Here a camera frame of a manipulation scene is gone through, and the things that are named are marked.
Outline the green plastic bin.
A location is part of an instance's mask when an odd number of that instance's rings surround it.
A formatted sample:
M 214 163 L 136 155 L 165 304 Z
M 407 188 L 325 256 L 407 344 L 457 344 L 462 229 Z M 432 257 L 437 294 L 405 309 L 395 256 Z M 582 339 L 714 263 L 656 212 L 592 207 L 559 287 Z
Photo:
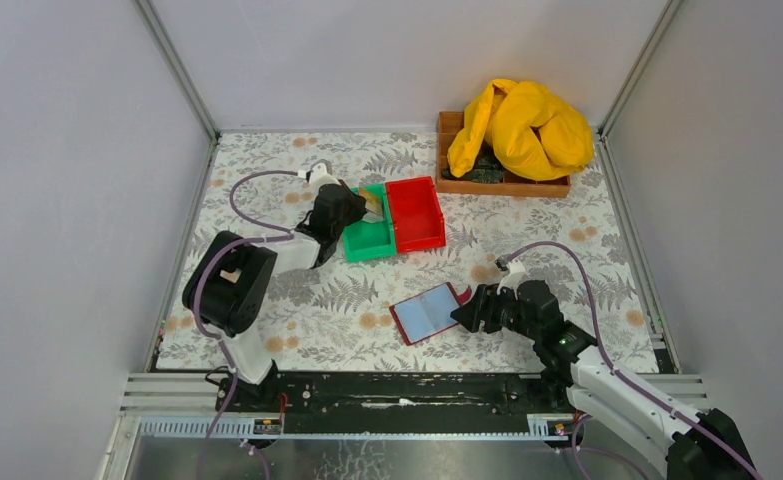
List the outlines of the green plastic bin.
M 361 220 L 344 229 L 344 256 L 351 263 L 393 257 L 398 253 L 386 185 L 367 185 L 364 189 L 381 200 L 383 220 L 374 223 Z

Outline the red leather card holder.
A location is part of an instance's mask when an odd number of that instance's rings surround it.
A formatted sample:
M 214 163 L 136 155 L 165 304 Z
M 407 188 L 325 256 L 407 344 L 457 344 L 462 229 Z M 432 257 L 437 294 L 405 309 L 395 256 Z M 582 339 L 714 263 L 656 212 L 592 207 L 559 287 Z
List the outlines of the red leather card holder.
M 411 346 L 458 326 L 451 313 L 472 294 L 470 287 L 459 293 L 450 282 L 445 282 L 391 305 L 389 312 L 403 342 Z

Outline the red plastic bin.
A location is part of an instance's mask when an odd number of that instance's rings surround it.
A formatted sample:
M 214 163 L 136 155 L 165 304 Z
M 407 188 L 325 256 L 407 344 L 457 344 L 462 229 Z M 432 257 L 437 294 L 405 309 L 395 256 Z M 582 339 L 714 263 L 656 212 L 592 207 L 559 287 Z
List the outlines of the red plastic bin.
M 446 246 L 445 220 L 431 177 L 390 181 L 385 187 L 398 253 Z

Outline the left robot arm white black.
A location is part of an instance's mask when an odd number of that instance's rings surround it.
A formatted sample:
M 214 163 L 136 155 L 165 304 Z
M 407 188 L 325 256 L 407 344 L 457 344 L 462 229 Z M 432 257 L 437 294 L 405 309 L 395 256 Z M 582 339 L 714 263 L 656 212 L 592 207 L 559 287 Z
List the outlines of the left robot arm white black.
M 215 236 L 181 300 L 200 332 L 218 341 L 234 378 L 259 385 L 274 369 L 256 325 L 272 277 L 324 265 L 345 228 L 367 212 L 365 198 L 332 183 L 319 188 L 313 208 L 282 237 L 249 239 L 228 230 Z

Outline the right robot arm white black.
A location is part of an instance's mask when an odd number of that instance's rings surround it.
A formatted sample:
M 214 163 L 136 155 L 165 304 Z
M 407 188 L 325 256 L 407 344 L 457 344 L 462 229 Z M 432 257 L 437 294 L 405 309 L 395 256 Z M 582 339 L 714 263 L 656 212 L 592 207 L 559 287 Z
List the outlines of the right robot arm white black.
M 568 403 L 605 425 L 666 479 L 756 479 L 759 474 L 730 416 L 701 411 L 606 360 L 591 334 L 566 320 L 543 281 L 515 290 L 480 285 L 452 318 L 472 333 L 522 335 Z

